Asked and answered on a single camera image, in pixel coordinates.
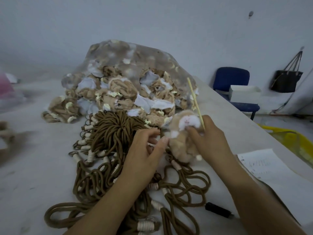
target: chair seat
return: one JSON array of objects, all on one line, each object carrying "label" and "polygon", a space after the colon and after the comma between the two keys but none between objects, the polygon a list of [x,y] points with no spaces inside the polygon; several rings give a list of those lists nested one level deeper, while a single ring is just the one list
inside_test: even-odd
[{"label": "chair seat", "polygon": [[[219,93],[225,100],[230,102],[228,94]],[[230,102],[233,106],[235,106],[238,110],[242,112],[257,112],[260,109],[258,104],[250,104],[250,103],[240,103],[240,102]]]}]

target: person's right hand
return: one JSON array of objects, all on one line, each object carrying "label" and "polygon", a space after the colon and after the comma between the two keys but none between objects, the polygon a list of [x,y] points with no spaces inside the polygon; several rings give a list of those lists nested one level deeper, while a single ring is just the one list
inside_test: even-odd
[{"label": "person's right hand", "polygon": [[225,160],[233,160],[234,156],[229,148],[224,132],[213,123],[208,115],[203,115],[202,118],[205,126],[203,136],[194,127],[187,127],[186,130],[203,159],[211,166],[219,166]]}]

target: black marker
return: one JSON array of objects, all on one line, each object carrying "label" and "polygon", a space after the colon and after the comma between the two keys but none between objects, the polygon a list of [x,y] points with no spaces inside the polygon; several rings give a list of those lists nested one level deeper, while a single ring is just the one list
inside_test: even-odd
[{"label": "black marker", "polygon": [[228,211],[227,209],[223,209],[223,208],[221,208],[221,207],[219,207],[217,205],[214,205],[214,204],[212,204],[210,202],[206,203],[205,209],[208,210],[208,211],[211,211],[211,212],[213,212],[215,214],[218,214],[220,216],[223,216],[225,218],[231,219],[231,218],[234,217],[234,215],[230,211]]}]

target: black handbag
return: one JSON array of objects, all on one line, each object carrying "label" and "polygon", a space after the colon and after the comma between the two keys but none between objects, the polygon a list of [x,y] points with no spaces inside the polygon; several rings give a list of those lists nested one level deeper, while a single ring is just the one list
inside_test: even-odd
[{"label": "black handbag", "polygon": [[303,72],[299,72],[300,61],[302,58],[302,51],[297,53],[295,57],[288,63],[288,65],[284,68],[284,70],[278,70],[275,72],[271,90],[280,93],[290,93],[295,92],[295,87],[297,82],[300,80]]}]

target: chair leg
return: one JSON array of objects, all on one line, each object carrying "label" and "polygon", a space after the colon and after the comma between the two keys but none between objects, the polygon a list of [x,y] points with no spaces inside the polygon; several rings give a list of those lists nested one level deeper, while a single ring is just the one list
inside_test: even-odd
[{"label": "chair leg", "polygon": [[254,119],[254,116],[255,116],[255,112],[252,112],[252,115],[251,115],[251,120],[253,120]]}]

